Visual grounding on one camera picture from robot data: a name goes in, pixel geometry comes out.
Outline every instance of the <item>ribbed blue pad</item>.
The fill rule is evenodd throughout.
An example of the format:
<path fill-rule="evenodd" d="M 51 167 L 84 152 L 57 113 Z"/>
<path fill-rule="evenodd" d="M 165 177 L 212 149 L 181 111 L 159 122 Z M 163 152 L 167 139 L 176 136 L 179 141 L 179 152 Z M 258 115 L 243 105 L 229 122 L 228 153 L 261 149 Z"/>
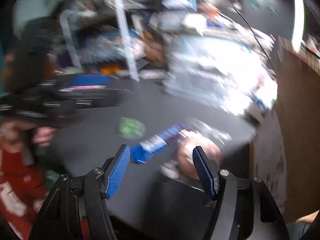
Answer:
<path fill-rule="evenodd" d="M 214 195 L 215 190 L 213 186 L 213 177 L 211 175 L 211 172 L 207 168 L 207 165 L 204 163 L 200 152 L 198 152 L 196 148 L 194 148 L 192 152 L 192 161 L 197 170 L 197 174 L 202 184 L 204 193 L 211 196 Z"/>
<path fill-rule="evenodd" d="M 106 195 L 108 199 L 112 198 L 118 192 L 123 175 L 130 161 L 130 148 L 126 146 L 120 154 L 116 165 L 113 167 L 108 178 L 108 189 Z"/>

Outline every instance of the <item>screw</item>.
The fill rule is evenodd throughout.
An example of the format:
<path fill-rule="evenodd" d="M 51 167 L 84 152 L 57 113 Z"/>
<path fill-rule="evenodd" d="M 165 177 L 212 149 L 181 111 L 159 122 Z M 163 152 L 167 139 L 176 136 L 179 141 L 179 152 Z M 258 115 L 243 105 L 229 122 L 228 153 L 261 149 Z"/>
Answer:
<path fill-rule="evenodd" d="M 257 182 L 257 183 L 262 182 L 262 179 L 261 179 L 260 177 L 258 177 L 258 176 L 255 176 L 253 179 L 254 179 L 254 181 Z"/>
<path fill-rule="evenodd" d="M 101 168 L 94 168 L 94 173 L 96 174 L 100 174 L 102 172 L 102 169 Z"/>
<path fill-rule="evenodd" d="M 68 178 L 68 174 L 62 174 L 60 178 L 61 180 L 66 180 Z"/>
<path fill-rule="evenodd" d="M 227 170 L 221 170 L 220 171 L 220 174 L 222 175 L 222 176 L 228 176 L 229 175 L 229 171 L 227 171 Z"/>

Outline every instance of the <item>white light strip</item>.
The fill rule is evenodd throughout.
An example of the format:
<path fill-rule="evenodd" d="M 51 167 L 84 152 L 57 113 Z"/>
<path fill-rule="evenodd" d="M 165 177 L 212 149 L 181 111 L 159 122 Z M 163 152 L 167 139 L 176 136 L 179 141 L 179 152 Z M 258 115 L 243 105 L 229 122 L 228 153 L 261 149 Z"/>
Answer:
<path fill-rule="evenodd" d="M 294 0 L 294 27 L 292 33 L 292 46 L 296 51 L 300 50 L 304 29 L 303 0 Z"/>

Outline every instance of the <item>black cable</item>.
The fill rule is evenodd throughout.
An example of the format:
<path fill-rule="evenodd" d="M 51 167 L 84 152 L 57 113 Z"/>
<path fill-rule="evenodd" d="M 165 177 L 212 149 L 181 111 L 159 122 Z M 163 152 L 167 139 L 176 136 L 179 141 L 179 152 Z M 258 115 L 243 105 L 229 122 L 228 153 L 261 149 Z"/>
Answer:
<path fill-rule="evenodd" d="M 250 24 L 247 22 L 247 20 L 242 16 L 242 14 L 241 14 L 235 7 L 233 7 L 233 8 L 234 8 L 234 10 L 240 15 L 240 17 L 245 21 L 245 23 L 248 25 L 250 31 L 253 33 L 253 36 L 254 36 L 255 40 L 257 41 L 257 43 L 259 44 L 259 46 L 260 46 L 260 48 L 262 49 L 263 53 L 266 55 L 267 59 L 269 60 L 272 70 L 275 71 L 269 55 L 266 53 L 266 51 L 264 50 L 264 48 L 262 47 L 262 45 L 260 44 L 260 42 L 258 41 L 258 39 L 257 39 L 257 37 L 256 37 L 257 34 L 256 34 L 255 31 L 251 28 L 251 26 L 250 26 Z"/>

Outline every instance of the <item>table surface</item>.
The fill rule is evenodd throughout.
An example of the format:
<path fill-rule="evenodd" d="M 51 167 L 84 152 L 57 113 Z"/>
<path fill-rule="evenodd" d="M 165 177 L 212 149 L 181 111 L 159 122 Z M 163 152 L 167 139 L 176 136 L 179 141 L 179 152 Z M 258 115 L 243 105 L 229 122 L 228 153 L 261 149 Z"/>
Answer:
<path fill-rule="evenodd" d="M 119 79 L 112 87 L 126 89 L 119 106 L 80 110 L 81 121 L 59 130 L 50 152 L 59 155 L 72 176 L 101 167 L 121 144 L 132 145 L 187 117 L 196 117 L 232 137 L 222 149 L 221 167 L 237 177 L 248 177 L 248 142 L 254 127 L 241 117 L 164 93 L 153 80 Z M 145 124 L 140 140 L 119 135 L 121 117 Z M 129 163 L 118 193 L 106 201 L 110 213 L 133 228 L 161 239 L 195 239 L 203 236 L 212 213 L 203 192 L 160 174 L 160 165 L 172 158 L 164 150 L 146 164 Z"/>

